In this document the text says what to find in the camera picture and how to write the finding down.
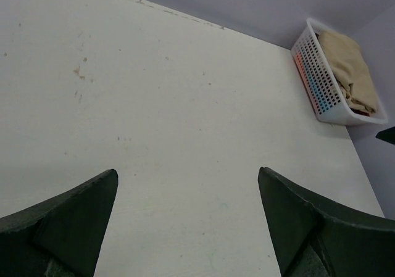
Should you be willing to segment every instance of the gray wall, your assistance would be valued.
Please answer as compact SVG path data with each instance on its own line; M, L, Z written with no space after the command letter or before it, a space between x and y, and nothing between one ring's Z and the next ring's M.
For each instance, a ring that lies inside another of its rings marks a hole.
M389 123L348 130L384 215L395 219L395 146L375 138L377 132L395 126L395 6L353 38L361 46Z
M149 0L290 48L313 17L353 34L395 0Z

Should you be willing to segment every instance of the plastic basket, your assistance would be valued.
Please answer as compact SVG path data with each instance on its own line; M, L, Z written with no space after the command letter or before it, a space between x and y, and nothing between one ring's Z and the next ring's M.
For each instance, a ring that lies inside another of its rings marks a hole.
M340 125L387 123L380 100L377 112L369 117L356 114L350 109L318 42L316 35L323 30L330 28L313 19L307 19L307 28L291 49L317 119Z

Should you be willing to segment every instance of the table surface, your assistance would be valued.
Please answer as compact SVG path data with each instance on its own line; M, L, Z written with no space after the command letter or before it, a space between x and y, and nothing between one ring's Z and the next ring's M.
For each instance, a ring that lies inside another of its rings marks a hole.
M383 216L288 50L143 0L0 6L0 217L116 169L95 276L279 276L261 166Z

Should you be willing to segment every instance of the perforated basket side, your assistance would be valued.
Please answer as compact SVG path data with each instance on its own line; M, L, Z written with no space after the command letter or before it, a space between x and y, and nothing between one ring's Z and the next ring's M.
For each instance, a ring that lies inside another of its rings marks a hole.
M331 79L330 71L325 67L315 42L323 28L312 25L307 27L292 48L293 57L299 72L304 78L306 89L313 103L315 113L321 115L341 102L338 90Z

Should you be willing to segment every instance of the folded cloth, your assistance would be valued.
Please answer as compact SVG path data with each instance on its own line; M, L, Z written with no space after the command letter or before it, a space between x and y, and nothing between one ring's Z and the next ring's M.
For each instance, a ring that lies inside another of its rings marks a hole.
M333 31L321 32L318 40L349 107L368 114L376 112L376 90L359 45Z

